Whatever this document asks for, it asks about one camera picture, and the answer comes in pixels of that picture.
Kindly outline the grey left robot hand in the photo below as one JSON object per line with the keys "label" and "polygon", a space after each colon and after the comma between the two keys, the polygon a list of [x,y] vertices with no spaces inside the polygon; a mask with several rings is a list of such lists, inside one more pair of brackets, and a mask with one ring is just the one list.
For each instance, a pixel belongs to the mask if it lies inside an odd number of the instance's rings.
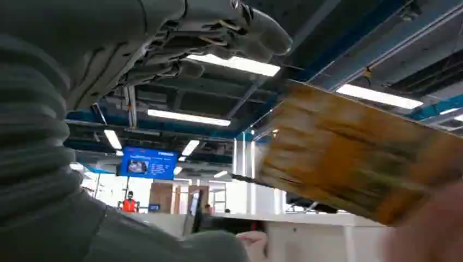
{"label": "grey left robot hand", "polygon": [[240,1],[1,1],[1,261],[250,261],[259,247],[231,233],[178,239],[89,196],[66,115],[193,52],[267,62],[291,45]]}

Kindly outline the person's hand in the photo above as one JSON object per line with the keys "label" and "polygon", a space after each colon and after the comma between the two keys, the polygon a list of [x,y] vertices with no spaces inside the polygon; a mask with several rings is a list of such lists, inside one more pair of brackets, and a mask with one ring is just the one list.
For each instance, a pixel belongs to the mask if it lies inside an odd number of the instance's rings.
{"label": "person's hand", "polygon": [[440,189],[392,229],[383,261],[462,261],[462,183]]}

